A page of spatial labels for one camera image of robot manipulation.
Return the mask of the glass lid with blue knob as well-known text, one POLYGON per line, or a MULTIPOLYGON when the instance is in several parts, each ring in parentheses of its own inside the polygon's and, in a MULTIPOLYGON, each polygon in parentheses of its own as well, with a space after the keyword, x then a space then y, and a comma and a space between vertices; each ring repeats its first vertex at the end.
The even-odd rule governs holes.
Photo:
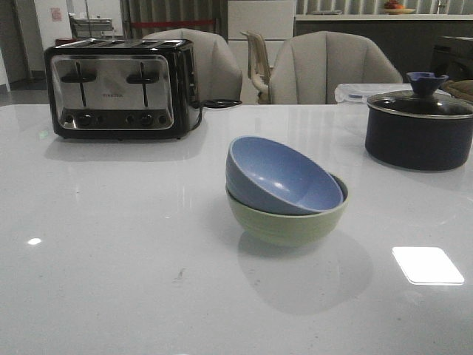
POLYGON ((422 119, 459 120, 472 118, 472 104, 439 94, 437 91, 448 75, 434 72, 408 72, 411 90, 383 92, 367 99, 370 109, 380 112, 422 119))

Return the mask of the metal cart in background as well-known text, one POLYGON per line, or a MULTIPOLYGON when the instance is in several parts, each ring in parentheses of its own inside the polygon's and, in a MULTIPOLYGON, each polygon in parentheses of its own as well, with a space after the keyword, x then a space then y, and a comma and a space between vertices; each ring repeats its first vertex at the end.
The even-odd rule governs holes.
POLYGON ((74 13, 68 16, 73 38, 102 38, 114 31, 110 18, 81 18, 74 13))

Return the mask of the cream office chair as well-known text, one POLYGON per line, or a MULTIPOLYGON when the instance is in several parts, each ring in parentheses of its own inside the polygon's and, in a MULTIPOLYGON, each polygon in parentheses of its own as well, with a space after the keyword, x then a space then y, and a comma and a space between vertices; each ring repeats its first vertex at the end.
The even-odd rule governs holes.
POLYGON ((263 36, 251 31, 240 32, 248 41, 248 78, 257 90, 258 103, 270 103, 271 68, 263 36))

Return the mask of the green bowl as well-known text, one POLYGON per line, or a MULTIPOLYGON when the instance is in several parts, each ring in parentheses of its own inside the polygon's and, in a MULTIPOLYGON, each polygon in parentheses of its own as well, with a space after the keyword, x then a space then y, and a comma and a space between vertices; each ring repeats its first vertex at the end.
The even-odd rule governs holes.
POLYGON ((339 206, 318 214, 271 214, 240 203, 230 192, 226 194, 236 221, 252 237, 277 246, 299 247, 326 237, 344 213, 349 191, 341 178, 333 178, 341 188, 344 200, 339 206))

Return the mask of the dark blue cooking pot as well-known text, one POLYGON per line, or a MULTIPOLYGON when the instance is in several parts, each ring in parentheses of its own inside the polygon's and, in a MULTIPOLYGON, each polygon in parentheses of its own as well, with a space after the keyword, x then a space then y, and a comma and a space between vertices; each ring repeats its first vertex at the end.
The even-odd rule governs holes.
POLYGON ((393 166, 444 171, 462 166, 472 146, 472 118, 416 118, 369 110, 366 150, 393 166))

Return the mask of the blue bowl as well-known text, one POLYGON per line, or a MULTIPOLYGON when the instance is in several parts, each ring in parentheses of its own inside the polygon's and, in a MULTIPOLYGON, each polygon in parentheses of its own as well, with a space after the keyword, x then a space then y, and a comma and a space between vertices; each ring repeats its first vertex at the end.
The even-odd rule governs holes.
POLYGON ((225 175, 229 192, 240 203, 272 214, 317 214, 344 200, 331 174, 295 149, 267 138, 234 139, 225 175))

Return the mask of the clear plastic container blue clips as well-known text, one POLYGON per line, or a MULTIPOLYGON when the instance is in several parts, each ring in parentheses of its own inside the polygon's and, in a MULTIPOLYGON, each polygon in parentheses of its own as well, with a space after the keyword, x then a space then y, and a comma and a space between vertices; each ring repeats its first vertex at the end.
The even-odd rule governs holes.
POLYGON ((365 104, 372 95, 411 90, 409 84, 339 84, 334 90, 334 98, 337 104, 365 104))

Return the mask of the right beige upholstered chair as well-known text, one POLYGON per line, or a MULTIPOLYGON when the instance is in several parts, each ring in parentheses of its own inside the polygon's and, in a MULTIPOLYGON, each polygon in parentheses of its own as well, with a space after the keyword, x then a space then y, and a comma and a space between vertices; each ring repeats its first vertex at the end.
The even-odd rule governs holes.
POLYGON ((272 104, 334 104, 339 84, 400 84, 402 76, 372 40, 318 31, 284 42, 269 81, 272 104))

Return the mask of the black and chrome toaster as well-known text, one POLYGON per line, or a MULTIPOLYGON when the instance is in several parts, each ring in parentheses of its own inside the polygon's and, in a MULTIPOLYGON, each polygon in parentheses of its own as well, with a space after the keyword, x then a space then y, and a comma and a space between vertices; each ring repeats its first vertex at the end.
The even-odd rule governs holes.
POLYGON ((50 47, 44 60, 63 138, 181 138, 200 124, 189 40, 90 38, 50 47))

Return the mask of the beige upholstered chair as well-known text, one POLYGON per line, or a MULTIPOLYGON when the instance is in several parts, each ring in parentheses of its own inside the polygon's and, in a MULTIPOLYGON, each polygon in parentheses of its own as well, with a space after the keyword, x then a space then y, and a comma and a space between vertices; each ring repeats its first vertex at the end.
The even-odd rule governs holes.
POLYGON ((180 28, 148 34, 151 39, 187 39, 194 44, 197 87, 202 101, 227 99, 238 101, 242 89, 242 71, 225 39, 217 34, 180 28))
POLYGON ((284 42, 269 81, 272 104, 334 104, 339 84, 400 84, 402 76, 372 40, 318 31, 284 42))

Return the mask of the white cabinet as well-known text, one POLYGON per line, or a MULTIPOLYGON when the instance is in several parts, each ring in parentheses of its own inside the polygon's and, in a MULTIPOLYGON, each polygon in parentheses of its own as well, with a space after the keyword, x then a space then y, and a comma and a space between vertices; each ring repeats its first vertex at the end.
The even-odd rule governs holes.
POLYGON ((284 41, 293 36, 295 1, 229 1, 228 45, 242 70, 241 100, 257 103, 257 89, 248 77, 248 40, 243 33, 251 31, 265 40, 270 67, 284 41))

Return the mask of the fruit plate on counter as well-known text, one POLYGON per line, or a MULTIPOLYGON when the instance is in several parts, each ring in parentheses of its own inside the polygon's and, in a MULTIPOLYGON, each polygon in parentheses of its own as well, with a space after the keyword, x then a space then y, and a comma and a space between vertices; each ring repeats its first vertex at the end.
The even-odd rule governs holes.
POLYGON ((384 2, 382 9, 388 15, 406 15, 415 12, 415 9, 408 8, 396 0, 389 0, 384 2))

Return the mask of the grey counter unit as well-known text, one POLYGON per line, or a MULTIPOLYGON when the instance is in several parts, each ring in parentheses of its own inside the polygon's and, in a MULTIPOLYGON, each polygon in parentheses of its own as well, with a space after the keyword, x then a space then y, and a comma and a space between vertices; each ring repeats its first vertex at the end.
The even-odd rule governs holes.
POLYGON ((472 78, 471 15, 297 15, 294 34, 332 31, 374 41, 401 74, 446 73, 472 78))

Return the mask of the brown cloth at right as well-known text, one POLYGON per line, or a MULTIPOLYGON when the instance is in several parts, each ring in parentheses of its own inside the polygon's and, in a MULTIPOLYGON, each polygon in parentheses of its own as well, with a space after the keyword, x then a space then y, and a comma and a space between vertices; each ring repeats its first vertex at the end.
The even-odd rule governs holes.
POLYGON ((441 87, 444 92, 449 93, 453 97, 460 98, 466 101, 473 101, 473 80, 462 81, 445 81, 441 87))

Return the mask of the left beige upholstered chair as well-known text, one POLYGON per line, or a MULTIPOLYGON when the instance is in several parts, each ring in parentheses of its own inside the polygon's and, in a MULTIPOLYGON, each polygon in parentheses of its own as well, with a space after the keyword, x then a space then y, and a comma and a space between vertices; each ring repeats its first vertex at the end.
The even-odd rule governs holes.
POLYGON ((227 99, 238 101, 242 89, 242 71, 225 39, 217 34, 180 28, 148 34, 151 39, 187 39, 194 44, 197 87, 202 101, 227 99))

